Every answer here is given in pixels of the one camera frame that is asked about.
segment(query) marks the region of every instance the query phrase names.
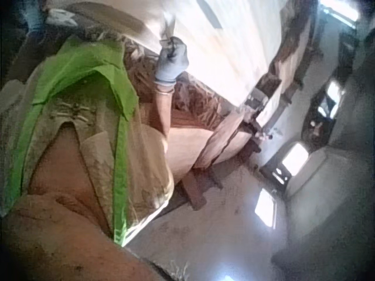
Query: green safety vest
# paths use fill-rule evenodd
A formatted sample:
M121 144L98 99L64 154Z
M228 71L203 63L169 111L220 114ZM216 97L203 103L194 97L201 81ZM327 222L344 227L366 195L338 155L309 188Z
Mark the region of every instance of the green safety vest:
M82 42L69 38L56 56L45 61L40 75L32 107L23 123L16 145L13 167L5 194L5 209L8 212L21 196L23 165L33 130L47 101L70 85L94 73L100 73L110 83L117 105L121 111L118 123L117 144L113 182L113 229L114 242L122 245L126 232L127 204L127 130L134 108L138 102L122 62L124 48L120 42Z

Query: hand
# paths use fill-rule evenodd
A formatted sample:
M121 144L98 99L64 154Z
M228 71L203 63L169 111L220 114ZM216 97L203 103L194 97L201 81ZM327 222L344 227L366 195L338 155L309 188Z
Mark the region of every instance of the hand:
M156 65L155 83L160 85L174 85L176 78L189 66L186 45L181 39L171 37L160 52Z
M45 15L42 11L41 0L23 0L21 2L21 12L28 24L29 32L43 33L45 25Z

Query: floor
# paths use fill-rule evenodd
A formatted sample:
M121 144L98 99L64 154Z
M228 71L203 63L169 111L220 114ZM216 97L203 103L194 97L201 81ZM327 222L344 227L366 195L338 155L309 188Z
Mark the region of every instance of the floor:
M169 270L188 265L194 281L283 280L270 258L287 241L284 203L277 200L276 226L268 228L254 212L264 183L244 166L227 174L237 161L214 166L224 189L205 193L201 210L185 204L158 218L128 245L130 250Z

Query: light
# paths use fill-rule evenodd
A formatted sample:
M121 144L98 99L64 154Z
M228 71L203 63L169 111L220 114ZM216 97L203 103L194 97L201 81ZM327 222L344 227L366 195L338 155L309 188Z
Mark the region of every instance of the light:
M323 109L322 107L318 107L318 112L319 112L320 114L322 114L323 117L327 117L327 114L326 114L326 112L324 111L324 109Z
M352 25L350 22L348 22L346 19L342 18L341 16L333 13L332 16L336 19L338 19L339 21L341 21L342 23L345 23L346 25L348 25L349 27L351 27L352 29L356 29L355 25Z
M300 143L296 143L283 159L282 164L292 176L295 176L305 164L308 157L309 153L307 150Z
M336 116L336 114L338 112L338 109L339 109L339 105L335 104L335 106L332 108L332 111L330 112L330 115L329 115L330 119L335 118L335 116Z
M259 195L255 213L258 215L258 217L260 217L260 219L266 226L274 226L275 201L272 196L264 189L262 189Z
M234 280L227 275L224 277L223 281L234 281Z
M279 183L281 184L284 184L284 180L282 178L280 178L277 174L275 174L274 172L272 173L272 175L279 181Z
M335 103L339 103L341 99L341 90L337 82L331 81L328 89L327 89L327 95L330 97Z
M354 22L356 22L359 18L358 11L342 0L320 0L320 3L327 8L335 10L337 13L351 19Z

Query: bright window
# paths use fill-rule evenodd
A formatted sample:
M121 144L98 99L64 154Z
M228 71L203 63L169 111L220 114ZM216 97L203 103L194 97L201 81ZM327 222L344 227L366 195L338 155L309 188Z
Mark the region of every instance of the bright window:
M272 175L279 181L279 183L281 183L281 184L285 183L284 180L282 178L280 178L278 174L275 174L275 172L273 172Z
M300 143L296 143L283 159L282 164L292 176L295 176L305 164L308 157L308 151Z
M330 97L335 103L339 103L341 99L341 90L337 82L331 81L328 89L327 89L327 95Z
M264 189L262 189L259 195L255 213L258 215L258 217L261 218L266 226L274 226L275 201L272 196Z
M223 281L234 281L234 280L227 275L224 277Z
M320 0L320 3L327 8L335 10L337 13L340 13L354 22L356 22L359 18L358 11L342 0Z
M322 114L323 117L327 117L327 114L322 107L318 107L318 112Z

